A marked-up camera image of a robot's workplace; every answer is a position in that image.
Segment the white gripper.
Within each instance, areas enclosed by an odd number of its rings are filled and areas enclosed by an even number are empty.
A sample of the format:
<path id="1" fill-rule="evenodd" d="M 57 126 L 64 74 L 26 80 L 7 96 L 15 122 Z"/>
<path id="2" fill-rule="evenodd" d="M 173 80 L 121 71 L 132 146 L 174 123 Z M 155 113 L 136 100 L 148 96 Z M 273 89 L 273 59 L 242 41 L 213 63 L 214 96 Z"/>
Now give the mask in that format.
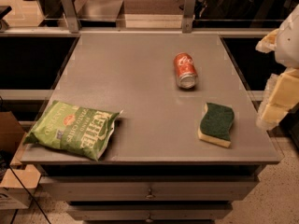
<path id="1" fill-rule="evenodd" d="M 299 5 L 255 49 L 262 53 L 275 51 L 276 61 L 291 67 L 280 75 L 272 74 L 266 82 L 256 124 L 261 129 L 272 130 L 299 103 L 299 70 L 294 69 L 299 68 Z"/>

